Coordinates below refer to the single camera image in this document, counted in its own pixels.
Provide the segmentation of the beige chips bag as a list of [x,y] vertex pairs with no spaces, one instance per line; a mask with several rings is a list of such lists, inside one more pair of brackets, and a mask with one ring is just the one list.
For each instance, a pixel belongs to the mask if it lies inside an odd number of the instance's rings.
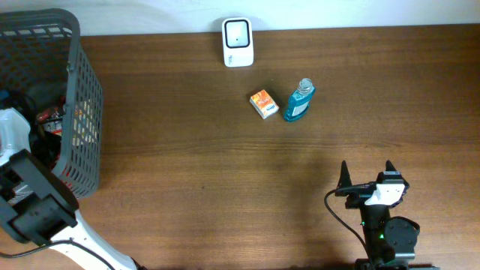
[[90,100],[81,101],[75,108],[73,118],[73,145],[81,146],[98,141],[97,122],[93,116],[94,107]]

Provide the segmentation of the blue mouthwash bottle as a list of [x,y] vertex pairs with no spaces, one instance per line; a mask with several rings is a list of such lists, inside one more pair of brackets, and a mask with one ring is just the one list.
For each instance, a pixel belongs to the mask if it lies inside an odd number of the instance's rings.
[[305,115],[310,107],[316,88],[311,79],[302,79],[297,89],[289,96],[283,118],[287,122],[295,122]]

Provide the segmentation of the black snack packet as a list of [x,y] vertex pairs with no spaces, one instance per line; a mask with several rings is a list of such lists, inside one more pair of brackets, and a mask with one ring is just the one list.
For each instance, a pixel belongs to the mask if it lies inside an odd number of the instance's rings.
[[66,96],[62,95],[57,103],[37,114],[37,121],[44,131],[54,135],[62,135],[62,122],[65,115]]

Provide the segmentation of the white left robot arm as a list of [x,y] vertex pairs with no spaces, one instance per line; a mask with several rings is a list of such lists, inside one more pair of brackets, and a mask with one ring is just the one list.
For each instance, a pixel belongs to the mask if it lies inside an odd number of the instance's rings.
[[83,269],[141,269],[101,238],[80,214],[73,193],[30,152],[30,125],[1,111],[1,228],[32,254],[52,249]]

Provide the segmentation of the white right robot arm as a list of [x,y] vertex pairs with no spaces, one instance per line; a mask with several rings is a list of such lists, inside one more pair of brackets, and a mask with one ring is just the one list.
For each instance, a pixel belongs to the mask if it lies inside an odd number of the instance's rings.
[[358,209],[364,236],[359,240],[367,257],[357,259],[355,270],[435,269],[434,265],[412,265],[420,226],[413,220],[391,216],[390,210],[403,201],[410,184],[388,160],[375,181],[353,184],[347,163],[340,167],[336,197],[345,197],[346,209]]

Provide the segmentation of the small orange tissue box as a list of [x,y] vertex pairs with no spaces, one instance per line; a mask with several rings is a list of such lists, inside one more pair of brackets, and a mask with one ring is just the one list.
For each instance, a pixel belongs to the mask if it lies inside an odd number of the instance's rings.
[[267,119],[279,110],[279,106],[265,89],[253,94],[250,97],[250,103],[262,119]]

